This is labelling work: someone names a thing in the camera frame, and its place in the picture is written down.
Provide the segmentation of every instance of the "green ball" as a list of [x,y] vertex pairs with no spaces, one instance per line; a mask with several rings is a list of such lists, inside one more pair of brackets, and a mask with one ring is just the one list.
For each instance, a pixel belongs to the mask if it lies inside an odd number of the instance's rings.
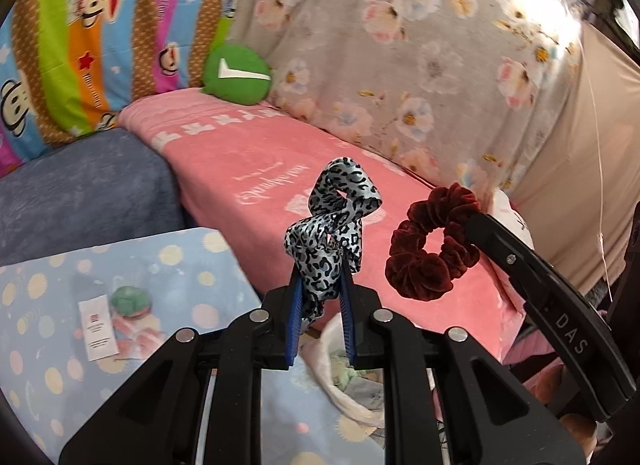
[[120,286],[111,295],[111,305],[123,317],[137,317],[149,311],[151,299],[142,288]]
[[205,93],[234,104],[253,106],[269,93],[271,70],[255,51],[223,44],[209,54],[203,79]]

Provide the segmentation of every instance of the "dark red scrunchie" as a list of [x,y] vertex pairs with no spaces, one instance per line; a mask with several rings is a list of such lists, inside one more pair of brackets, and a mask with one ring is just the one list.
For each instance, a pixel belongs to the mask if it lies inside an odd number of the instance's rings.
[[[480,251],[465,238],[465,223],[480,212],[469,189],[454,183],[437,187],[426,201],[413,203],[391,236],[385,276],[398,293],[409,299],[432,301],[453,288],[452,279],[464,275],[480,260]],[[440,254],[423,250],[427,235],[444,227]]]

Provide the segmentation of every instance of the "leopard print scrunchie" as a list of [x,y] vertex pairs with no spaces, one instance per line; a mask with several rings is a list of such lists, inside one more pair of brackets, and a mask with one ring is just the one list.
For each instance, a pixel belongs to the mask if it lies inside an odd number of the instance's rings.
[[322,317],[324,301],[338,297],[343,258],[351,273],[360,271],[362,218],[381,205],[375,185],[351,158],[334,159],[318,177],[309,196],[311,217],[291,225],[284,236],[304,284],[303,330]]
[[[478,248],[466,240],[465,223],[480,212],[475,194],[454,183],[437,187],[426,201],[413,203],[391,236],[385,276],[400,295],[418,301],[439,299],[480,259]],[[440,254],[423,250],[427,235],[444,227]]]

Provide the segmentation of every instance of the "beige curtain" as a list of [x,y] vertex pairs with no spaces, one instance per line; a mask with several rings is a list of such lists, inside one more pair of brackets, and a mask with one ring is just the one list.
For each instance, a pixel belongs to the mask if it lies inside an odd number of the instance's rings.
[[624,269],[640,201],[640,68],[595,28],[583,28],[578,85],[510,198],[529,225],[536,251],[586,293],[604,276],[596,116],[604,178],[602,233],[613,281]]

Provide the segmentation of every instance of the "colorful striped blanket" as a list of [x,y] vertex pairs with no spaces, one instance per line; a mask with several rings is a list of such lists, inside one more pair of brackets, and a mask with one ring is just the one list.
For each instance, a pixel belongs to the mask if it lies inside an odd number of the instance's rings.
[[18,0],[0,28],[0,177],[199,85],[236,0]]

